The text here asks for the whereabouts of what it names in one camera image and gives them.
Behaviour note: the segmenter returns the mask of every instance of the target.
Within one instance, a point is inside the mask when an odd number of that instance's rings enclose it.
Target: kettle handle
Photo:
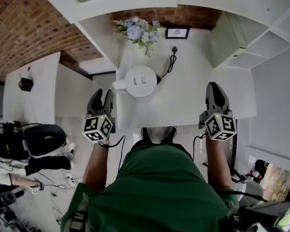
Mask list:
[[[125,89],[126,88],[125,79],[113,82],[112,85],[113,85],[114,90]]]

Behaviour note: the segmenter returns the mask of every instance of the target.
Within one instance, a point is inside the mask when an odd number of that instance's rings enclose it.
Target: brick wall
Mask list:
[[[0,81],[15,69],[58,51],[63,64],[101,57],[48,0],[0,0]]]
[[[181,26],[212,30],[221,12],[220,10],[200,6],[178,5],[177,8],[125,10],[108,14],[108,17],[110,20],[125,20],[136,15],[148,22],[157,19],[165,27]]]

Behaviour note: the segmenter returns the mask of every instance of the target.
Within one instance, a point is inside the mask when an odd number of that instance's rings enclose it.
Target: blue flower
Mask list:
[[[132,26],[132,21],[130,19],[125,20],[125,27],[130,27]]]
[[[153,26],[160,26],[160,22],[158,20],[153,20]]]
[[[142,42],[147,43],[149,41],[149,34],[148,32],[145,32],[142,34]]]
[[[127,29],[127,36],[130,40],[137,40],[141,37],[141,28],[139,26],[131,26]]]
[[[134,22],[134,23],[137,23],[139,21],[139,18],[137,16],[135,17],[132,17],[131,20]]]
[[[154,36],[154,41],[158,42],[158,39],[160,38],[160,34],[156,33]]]
[[[149,37],[153,38],[155,36],[155,32],[149,32]]]

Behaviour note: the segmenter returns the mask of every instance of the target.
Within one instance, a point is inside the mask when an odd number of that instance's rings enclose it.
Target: marker cube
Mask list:
[[[106,140],[112,129],[112,122],[107,115],[86,118],[83,135],[92,143]]]
[[[213,113],[205,126],[213,140],[226,141],[237,134],[235,119],[228,115]]]

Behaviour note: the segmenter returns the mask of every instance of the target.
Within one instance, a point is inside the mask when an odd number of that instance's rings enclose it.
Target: white kettle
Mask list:
[[[130,69],[125,79],[113,82],[113,88],[118,93],[129,93],[135,97],[150,95],[157,86],[155,72],[147,66],[136,66]]]

